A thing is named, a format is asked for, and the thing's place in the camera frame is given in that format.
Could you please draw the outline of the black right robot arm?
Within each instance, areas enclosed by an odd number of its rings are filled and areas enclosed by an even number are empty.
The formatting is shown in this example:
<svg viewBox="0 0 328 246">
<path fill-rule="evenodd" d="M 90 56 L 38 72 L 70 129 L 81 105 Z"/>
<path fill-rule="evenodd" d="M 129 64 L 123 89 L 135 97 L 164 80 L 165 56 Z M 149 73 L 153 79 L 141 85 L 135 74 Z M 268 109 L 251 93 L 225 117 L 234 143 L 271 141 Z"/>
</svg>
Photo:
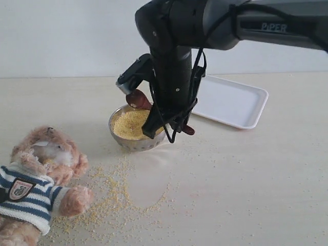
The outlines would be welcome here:
<svg viewBox="0 0 328 246">
<path fill-rule="evenodd" d="M 150 1 L 135 13 L 150 49 L 154 108 L 143 133 L 185 130 L 205 69 L 192 49 L 229 50 L 241 40 L 327 50 L 327 1 Z"/>
</svg>

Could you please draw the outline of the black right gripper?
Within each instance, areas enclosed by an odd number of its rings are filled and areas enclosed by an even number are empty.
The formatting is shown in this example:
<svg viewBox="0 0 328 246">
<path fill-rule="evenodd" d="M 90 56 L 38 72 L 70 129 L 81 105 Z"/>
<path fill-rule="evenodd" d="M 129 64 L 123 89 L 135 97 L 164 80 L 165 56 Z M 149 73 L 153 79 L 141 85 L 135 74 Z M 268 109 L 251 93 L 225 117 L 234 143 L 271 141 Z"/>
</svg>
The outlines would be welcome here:
<svg viewBox="0 0 328 246">
<path fill-rule="evenodd" d="M 161 112 L 156 106 L 151 108 L 142 132 L 148 138 L 155 138 L 164 130 L 164 120 L 171 119 L 190 105 L 192 50 L 184 46 L 169 51 L 151 47 L 150 54 L 156 77 L 156 83 L 153 84 L 154 96 Z M 188 120 L 189 113 L 181 115 L 171 122 L 171 128 L 178 133 L 191 133 Z"/>
</svg>

